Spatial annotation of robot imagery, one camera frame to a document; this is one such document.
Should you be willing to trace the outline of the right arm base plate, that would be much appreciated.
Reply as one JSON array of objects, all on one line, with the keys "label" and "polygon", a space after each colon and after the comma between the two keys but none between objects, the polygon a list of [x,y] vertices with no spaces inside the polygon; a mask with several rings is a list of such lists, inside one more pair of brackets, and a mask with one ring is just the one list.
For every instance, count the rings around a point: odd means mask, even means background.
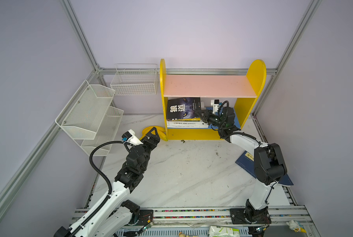
[{"label": "right arm base plate", "polygon": [[251,207],[231,208],[230,217],[233,224],[270,224],[268,207],[253,210]]}]

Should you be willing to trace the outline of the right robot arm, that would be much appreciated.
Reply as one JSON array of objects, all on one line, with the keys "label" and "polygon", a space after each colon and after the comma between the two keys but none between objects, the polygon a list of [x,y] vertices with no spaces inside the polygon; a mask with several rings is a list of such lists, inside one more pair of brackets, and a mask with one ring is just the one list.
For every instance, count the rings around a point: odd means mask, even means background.
[{"label": "right robot arm", "polygon": [[244,219],[248,223],[256,223],[266,217],[271,192],[287,174],[280,146],[276,143],[261,142],[256,137],[242,132],[235,125],[235,112],[229,106],[219,106],[217,114],[207,109],[196,110],[195,114],[204,123],[216,127],[221,139],[241,147],[253,156],[257,183],[251,197],[246,201]]}]

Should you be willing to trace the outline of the white Javen Mao portfolio book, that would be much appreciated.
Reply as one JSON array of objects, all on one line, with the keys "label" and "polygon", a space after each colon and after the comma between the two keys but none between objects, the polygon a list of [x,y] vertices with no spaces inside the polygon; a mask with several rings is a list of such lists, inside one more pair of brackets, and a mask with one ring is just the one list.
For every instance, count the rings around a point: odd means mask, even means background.
[{"label": "white Javen Mao portfolio book", "polygon": [[181,128],[181,129],[190,129],[190,128],[198,128],[198,129],[207,129],[209,128],[208,124],[170,124],[167,125],[167,128]]}]

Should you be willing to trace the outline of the white Chokladfabriken book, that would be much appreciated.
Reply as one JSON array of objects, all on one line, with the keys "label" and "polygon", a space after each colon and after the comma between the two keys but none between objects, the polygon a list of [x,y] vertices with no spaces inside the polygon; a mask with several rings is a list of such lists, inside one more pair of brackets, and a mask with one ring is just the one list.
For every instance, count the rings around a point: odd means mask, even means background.
[{"label": "white Chokladfabriken book", "polygon": [[201,124],[206,124],[203,123],[201,120],[200,121],[166,121],[167,125],[170,124],[196,124],[196,125],[201,125]]}]

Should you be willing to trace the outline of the yellow paperback book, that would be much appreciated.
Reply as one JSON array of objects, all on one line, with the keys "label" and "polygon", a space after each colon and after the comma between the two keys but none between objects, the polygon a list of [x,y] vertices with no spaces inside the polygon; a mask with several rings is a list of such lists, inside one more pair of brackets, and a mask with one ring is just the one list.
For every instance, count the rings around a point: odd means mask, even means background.
[{"label": "yellow paperback book", "polygon": [[167,121],[200,121],[200,118],[168,118]]}]

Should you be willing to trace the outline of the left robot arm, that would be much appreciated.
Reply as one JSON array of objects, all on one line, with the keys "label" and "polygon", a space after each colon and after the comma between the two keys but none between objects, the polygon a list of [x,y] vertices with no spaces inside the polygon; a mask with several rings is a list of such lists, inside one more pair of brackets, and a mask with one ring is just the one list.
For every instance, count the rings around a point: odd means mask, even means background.
[{"label": "left robot arm", "polygon": [[109,237],[131,221],[135,221],[140,207],[128,200],[128,196],[143,179],[151,152],[160,140],[156,127],[149,128],[142,139],[138,139],[132,130],[125,132],[118,144],[124,145],[128,155],[114,181],[110,181],[95,165],[93,157],[100,148],[115,144],[115,141],[97,146],[90,153],[89,162],[106,181],[108,190],[78,221],[69,228],[60,227],[54,235],[56,237]]}]

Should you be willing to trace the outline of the black book white characters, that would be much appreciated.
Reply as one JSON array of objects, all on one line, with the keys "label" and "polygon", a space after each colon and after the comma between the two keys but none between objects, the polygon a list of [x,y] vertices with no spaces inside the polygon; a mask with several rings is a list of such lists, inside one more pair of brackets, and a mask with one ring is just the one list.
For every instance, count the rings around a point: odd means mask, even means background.
[{"label": "black book white characters", "polygon": [[182,97],[168,100],[166,112],[167,119],[197,118],[196,110],[201,109],[200,97]]}]

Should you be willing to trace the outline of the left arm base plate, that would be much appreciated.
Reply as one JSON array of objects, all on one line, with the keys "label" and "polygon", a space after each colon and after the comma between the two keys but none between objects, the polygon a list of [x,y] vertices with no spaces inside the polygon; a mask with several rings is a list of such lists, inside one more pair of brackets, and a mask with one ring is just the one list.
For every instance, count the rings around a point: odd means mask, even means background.
[{"label": "left arm base plate", "polygon": [[132,218],[128,225],[145,226],[153,220],[154,211],[152,209],[140,209],[132,214]]}]

